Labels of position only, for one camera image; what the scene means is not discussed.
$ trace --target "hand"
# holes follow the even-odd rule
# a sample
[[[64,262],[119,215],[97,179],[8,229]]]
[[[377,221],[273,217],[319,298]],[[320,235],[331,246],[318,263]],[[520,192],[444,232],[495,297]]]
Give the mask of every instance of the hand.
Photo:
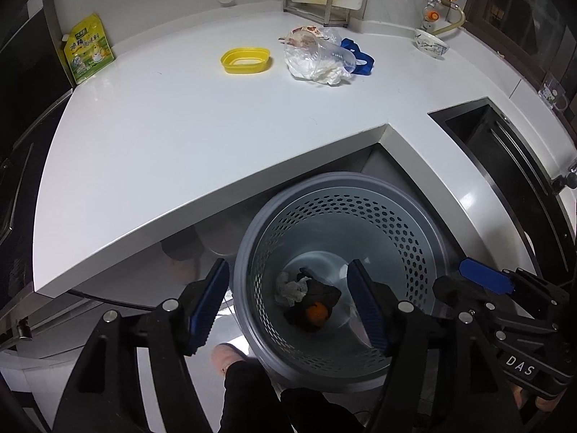
[[[515,384],[511,384],[511,392],[513,393],[513,397],[515,398],[517,408],[520,409],[523,406],[524,401],[526,400],[526,398],[524,398],[525,393],[523,392],[523,388]],[[565,391],[563,391],[555,399],[552,399],[550,401],[546,401],[541,397],[537,397],[535,399],[535,405],[539,410],[543,412],[553,412],[553,409],[555,409],[555,407],[559,403],[559,400],[561,400],[561,397],[563,397],[564,393]]]

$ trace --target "pink slipper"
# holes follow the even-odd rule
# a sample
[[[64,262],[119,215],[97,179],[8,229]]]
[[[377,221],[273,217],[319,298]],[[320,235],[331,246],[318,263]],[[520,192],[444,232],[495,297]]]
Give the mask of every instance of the pink slipper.
[[[246,356],[234,345],[219,344],[212,349],[211,362],[223,376],[229,366],[237,361],[246,361]]]

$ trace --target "cable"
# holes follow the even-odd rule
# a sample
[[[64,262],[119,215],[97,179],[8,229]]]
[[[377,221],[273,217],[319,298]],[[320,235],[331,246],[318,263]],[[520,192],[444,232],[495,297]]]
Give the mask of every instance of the cable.
[[[141,304],[132,304],[131,302],[115,301],[114,299],[100,298],[99,296],[93,296],[91,294],[78,292],[76,290],[68,290],[67,293],[71,294],[72,296],[78,296],[79,298],[92,299],[94,301],[105,302],[106,304],[112,304],[115,306],[120,306],[122,308],[138,309],[139,311],[148,311],[148,312],[156,309],[153,308],[152,306],[143,306]]]

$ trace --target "dish rack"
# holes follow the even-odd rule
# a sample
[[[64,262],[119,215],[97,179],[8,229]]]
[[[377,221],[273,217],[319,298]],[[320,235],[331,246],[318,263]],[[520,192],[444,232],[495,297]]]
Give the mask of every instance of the dish rack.
[[[347,27],[350,9],[333,6],[332,1],[327,0],[326,4],[321,5],[283,0],[283,11],[307,18],[325,27]]]

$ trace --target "perforated metal bin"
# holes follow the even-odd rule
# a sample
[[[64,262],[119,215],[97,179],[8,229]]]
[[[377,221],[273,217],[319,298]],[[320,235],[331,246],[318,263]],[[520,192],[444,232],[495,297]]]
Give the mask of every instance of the perforated metal bin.
[[[448,272],[442,239],[425,209],[382,180],[321,174],[276,195],[250,224],[235,264],[235,309],[256,356],[284,385],[342,393],[382,385],[389,360],[348,324],[345,266],[354,258],[399,299],[439,311],[432,285]],[[274,298],[278,274],[302,265],[343,292],[315,334],[289,325]]]

